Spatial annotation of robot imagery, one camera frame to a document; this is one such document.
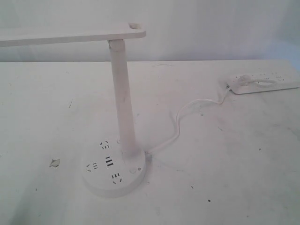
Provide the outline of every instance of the white desk lamp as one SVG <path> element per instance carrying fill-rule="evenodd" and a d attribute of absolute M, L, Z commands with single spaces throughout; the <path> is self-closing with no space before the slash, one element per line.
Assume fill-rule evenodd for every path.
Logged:
<path fill-rule="evenodd" d="M 104 197 L 125 195 L 137 187 L 145 174 L 145 154 L 135 141 L 127 59 L 124 39 L 142 38 L 146 30 L 136 23 L 111 25 L 101 30 L 50 30 L 5 29 L 1 30 L 0 47 L 42 45 L 69 42 L 103 41 L 109 43 L 112 58 L 112 75 L 120 147 L 112 147 L 106 140 L 99 140 L 95 148 L 86 152 L 81 171 L 84 183 L 95 194 Z"/>

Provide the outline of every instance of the power cord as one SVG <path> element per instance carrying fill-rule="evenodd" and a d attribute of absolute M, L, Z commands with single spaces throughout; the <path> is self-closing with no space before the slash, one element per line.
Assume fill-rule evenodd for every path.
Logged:
<path fill-rule="evenodd" d="M 272 81 L 272 80 L 259 80 L 259 79 L 251 79 L 250 76 L 248 75 L 244 75 L 242 76 L 239 80 L 238 80 L 238 83 L 236 85 L 242 85 L 242 86 L 247 86 L 251 83 L 270 83 L 271 86 L 275 85 L 277 82 L 276 81 Z M 161 149 L 162 147 L 168 145 L 168 144 L 171 144 L 172 142 L 174 142 L 179 136 L 180 136 L 180 114 L 182 112 L 182 110 L 184 110 L 186 107 L 188 107 L 189 105 L 195 103 L 195 102 L 213 102 L 213 103 L 216 103 L 216 104 L 219 104 L 221 105 L 224 100 L 225 100 L 225 97 L 227 96 L 228 92 L 232 89 L 232 87 L 228 87 L 227 90 L 225 91 L 224 95 L 222 96 L 221 100 L 220 101 L 215 101 L 215 100 L 212 100 L 212 99 L 195 99 L 189 103 L 187 103 L 186 105 L 184 105 L 183 107 L 181 107 L 178 111 L 177 111 L 177 114 L 176 114 L 176 133 L 174 134 L 173 137 L 171 137 L 170 139 L 168 139 L 167 141 L 161 143 L 160 145 L 150 149 L 149 151 L 146 152 L 146 155 L 148 154 L 151 154 L 153 153 L 154 151 L 157 151 L 158 149 Z"/>

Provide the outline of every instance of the wall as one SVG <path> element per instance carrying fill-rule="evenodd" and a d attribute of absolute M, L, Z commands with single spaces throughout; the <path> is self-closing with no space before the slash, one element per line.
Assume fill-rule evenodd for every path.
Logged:
<path fill-rule="evenodd" d="M 0 28 L 142 22 L 147 37 L 127 41 L 129 60 L 276 58 L 272 51 L 277 43 L 300 46 L 299 2 L 2 0 Z M 106 42 L 0 49 L 0 61 L 106 60 L 110 60 Z"/>

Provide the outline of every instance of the power strip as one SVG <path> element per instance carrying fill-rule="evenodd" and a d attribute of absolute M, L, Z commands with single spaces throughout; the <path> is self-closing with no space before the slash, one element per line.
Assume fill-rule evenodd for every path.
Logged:
<path fill-rule="evenodd" d="M 241 85 L 240 81 L 244 77 L 251 80 L 265 80 L 276 83 L 267 82 L 252 82 L 246 85 Z M 300 87 L 300 76 L 296 70 L 294 71 L 273 71 L 259 73 L 245 73 L 232 75 L 227 80 L 228 86 L 235 94 L 248 94 L 273 90 L 285 90 Z"/>

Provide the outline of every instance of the white table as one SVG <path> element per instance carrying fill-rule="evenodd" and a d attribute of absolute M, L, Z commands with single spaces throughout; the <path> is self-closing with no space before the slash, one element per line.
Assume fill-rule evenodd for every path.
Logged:
<path fill-rule="evenodd" d="M 140 146 L 172 136 L 170 112 L 217 99 L 230 74 L 288 66 L 129 62 Z M 0 224 L 300 223 L 300 89 L 191 106 L 179 139 L 148 157 L 142 184 L 103 199 L 86 189 L 79 167 L 90 143 L 117 136 L 110 62 L 0 63 L 0 73 Z"/>

